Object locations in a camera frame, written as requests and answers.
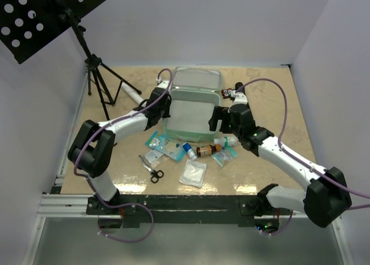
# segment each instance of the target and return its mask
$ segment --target sterile gauze package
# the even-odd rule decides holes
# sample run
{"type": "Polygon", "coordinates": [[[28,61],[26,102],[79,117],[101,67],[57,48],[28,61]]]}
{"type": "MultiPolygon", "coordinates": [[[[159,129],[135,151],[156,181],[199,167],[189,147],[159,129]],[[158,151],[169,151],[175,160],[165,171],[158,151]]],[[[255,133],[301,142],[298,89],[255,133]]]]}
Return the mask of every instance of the sterile gauze package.
{"type": "Polygon", "coordinates": [[[179,179],[180,183],[201,188],[203,186],[203,179],[206,168],[206,164],[187,160],[183,173],[181,174],[181,177],[179,179]]]}

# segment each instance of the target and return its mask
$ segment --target beige countertop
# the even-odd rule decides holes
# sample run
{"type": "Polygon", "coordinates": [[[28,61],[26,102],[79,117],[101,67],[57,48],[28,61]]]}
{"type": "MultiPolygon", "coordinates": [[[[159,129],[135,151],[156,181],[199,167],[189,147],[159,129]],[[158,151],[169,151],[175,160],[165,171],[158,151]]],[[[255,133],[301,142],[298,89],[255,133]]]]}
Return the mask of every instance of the beige countertop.
{"type": "MultiPolygon", "coordinates": [[[[148,98],[156,86],[156,77],[163,67],[114,67],[123,78],[132,83],[148,98]]],[[[246,83],[256,78],[270,78],[279,82],[284,88],[288,99],[288,120],[283,142],[307,159],[315,160],[301,107],[295,92],[294,83],[288,68],[231,68],[212,67],[218,69],[224,77],[224,88],[234,87],[236,82],[246,83]]],[[[114,96],[119,80],[100,69],[104,80],[114,96]]],[[[85,120],[105,121],[97,90],[92,84],[92,95],[86,96],[78,127],[71,130],[75,134],[85,120]]],[[[284,102],[279,89],[268,82],[258,82],[246,87],[246,95],[257,125],[264,126],[275,135],[279,135],[284,115],[284,102]]],[[[222,106],[230,106],[230,100],[223,100],[222,106]]],[[[122,116],[131,111],[136,104],[121,90],[116,106],[108,106],[110,118],[122,116]]],[[[255,194],[270,183],[278,183],[284,187],[299,187],[280,169],[269,162],[247,152],[240,145],[234,147],[238,157],[221,168],[210,156],[198,159],[207,164],[203,188],[185,186],[179,183],[187,155],[182,161],[169,159],[156,167],[163,170],[165,176],[156,184],[150,182],[149,172],[143,167],[140,154],[150,149],[145,142],[155,131],[162,130],[160,121],[155,127],[141,133],[124,138],[113,149],[109,166],[109,174],[113,183],[121,193],[144,194],[255,194]]],[[[83,178],[74,176],[72,163],[68,164],[62,194],[91,194],[91,189],[83,178]]]]}

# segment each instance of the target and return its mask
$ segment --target music stand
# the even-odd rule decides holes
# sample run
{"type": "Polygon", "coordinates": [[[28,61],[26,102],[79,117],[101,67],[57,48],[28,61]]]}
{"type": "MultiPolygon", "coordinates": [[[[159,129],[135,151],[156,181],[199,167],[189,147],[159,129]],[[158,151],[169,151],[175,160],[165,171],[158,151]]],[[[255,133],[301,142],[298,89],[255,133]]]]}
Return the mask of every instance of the music stand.
{"type": "Polygon", "coordinates": [[[83,37],[86,31],[79,25],[80,19],[106,0],[0,0],[0,40],[13,53],[19,64],[32,57],[52,40],[72,27],[87,59],[88,94],[91,95],[91,74],[94,77],[105,116],[109,120],[106,104],[116,104],[122,83],[127,84],[138,94],[141,91],[111,70],[95,54],[92,54],[83,37]],[[98,69],[107,69],[120,79],[114,99],[98,69]]]}

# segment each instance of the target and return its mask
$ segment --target scissors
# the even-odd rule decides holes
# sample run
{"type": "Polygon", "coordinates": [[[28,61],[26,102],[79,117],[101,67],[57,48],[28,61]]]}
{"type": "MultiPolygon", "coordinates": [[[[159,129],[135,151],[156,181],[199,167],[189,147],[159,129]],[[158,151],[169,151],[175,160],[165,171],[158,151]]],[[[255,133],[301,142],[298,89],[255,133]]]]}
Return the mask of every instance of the scissors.
{"type": "Polygon", "coordinates": [[[139,155],[139,157],[143,162],[143,166],[150,172],[151,175],[150,181],[152,181],[153,183],[157,183],[160,180],[160,178],[164,176],[164,172],[153,170],[151,165],[146,161],[146,159],[143,156],[139,155]]]}

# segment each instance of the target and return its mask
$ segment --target white wall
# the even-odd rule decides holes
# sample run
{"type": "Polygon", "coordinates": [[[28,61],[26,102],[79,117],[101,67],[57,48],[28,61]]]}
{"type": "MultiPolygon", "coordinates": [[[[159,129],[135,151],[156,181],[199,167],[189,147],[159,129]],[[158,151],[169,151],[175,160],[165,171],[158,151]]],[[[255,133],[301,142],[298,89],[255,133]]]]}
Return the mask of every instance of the white wall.
{"type": "Polygon", "coordinates": [[[109,65],[288,64],[328,0],[108,0],[83,19],[109,65]]]}
{"type": "Polygon", "coordinates": [[[0,263],[19,265],[81,93],[83,58],[68,32],[22,65],[0,42],[0,263]]]}
{"type": "MultiPolygon", "coordinates": [[[[370,193],[370,4],[330,0],[293,63],[293,77],[317,160],[370,193]]],[[[354,205],[369,203],[352,197],[354,205]]],[[[369,264],[370,210],[348,211],[356,264],[369,264]]]]}

